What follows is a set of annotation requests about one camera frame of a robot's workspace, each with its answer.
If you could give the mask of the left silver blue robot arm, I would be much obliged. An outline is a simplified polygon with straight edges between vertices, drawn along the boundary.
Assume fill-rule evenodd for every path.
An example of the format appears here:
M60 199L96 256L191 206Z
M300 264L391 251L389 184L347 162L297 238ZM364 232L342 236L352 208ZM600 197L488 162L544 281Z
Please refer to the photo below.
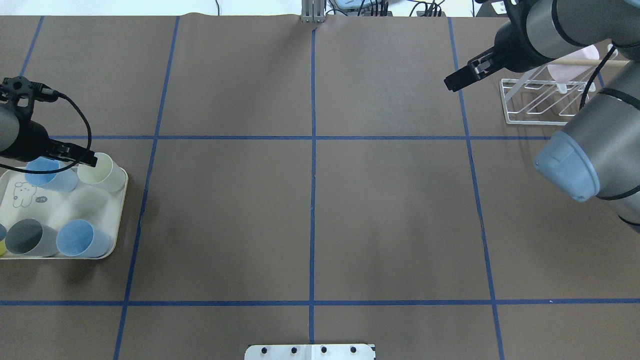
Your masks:
M93 150L50 138L45 127L29 116L20 118L16 109L1 106L0 154L2 158L28 163L37 158L82 164L98 164Z

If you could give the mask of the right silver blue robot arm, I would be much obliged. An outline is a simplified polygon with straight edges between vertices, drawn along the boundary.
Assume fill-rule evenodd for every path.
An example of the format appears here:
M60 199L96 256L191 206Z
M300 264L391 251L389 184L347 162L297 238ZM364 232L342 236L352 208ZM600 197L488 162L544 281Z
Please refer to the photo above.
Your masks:
M598 198L632 230L640 223L640 8L637 0L517 0L489 49L446 76L452 92L501 69L550 64L609 40L628 63L534 157L534 167L578 202Z

